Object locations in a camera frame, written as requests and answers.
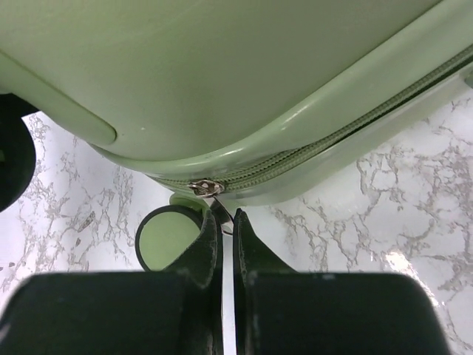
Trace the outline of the green hard-shell suitcase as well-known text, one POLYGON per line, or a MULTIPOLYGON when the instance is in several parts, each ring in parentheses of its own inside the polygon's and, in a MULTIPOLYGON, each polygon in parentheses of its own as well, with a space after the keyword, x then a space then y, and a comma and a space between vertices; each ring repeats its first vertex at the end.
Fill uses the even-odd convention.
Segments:
POLYGON ((147 270, 207 206, 292 199, 467 88, 470 1, 3 1, 1 99, 173 191, 147 270))

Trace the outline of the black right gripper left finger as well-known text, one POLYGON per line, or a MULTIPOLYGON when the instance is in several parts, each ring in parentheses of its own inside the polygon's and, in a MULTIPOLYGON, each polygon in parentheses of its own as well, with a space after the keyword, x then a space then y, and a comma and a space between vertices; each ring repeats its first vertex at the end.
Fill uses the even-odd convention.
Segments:
POLYGON ((221 354, 222 232, 213 212, 163 271, 37 274, 1 316, 3 354, 221 354))

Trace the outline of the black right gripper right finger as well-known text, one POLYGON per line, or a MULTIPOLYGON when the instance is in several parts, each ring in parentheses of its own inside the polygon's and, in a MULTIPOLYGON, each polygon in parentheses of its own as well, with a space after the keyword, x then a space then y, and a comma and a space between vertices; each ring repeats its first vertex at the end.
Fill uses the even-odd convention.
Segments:
POLYGON ((299 272, 238 210, 233 231, 238 354, 449 354, 430 299, 398 273, 299 272))

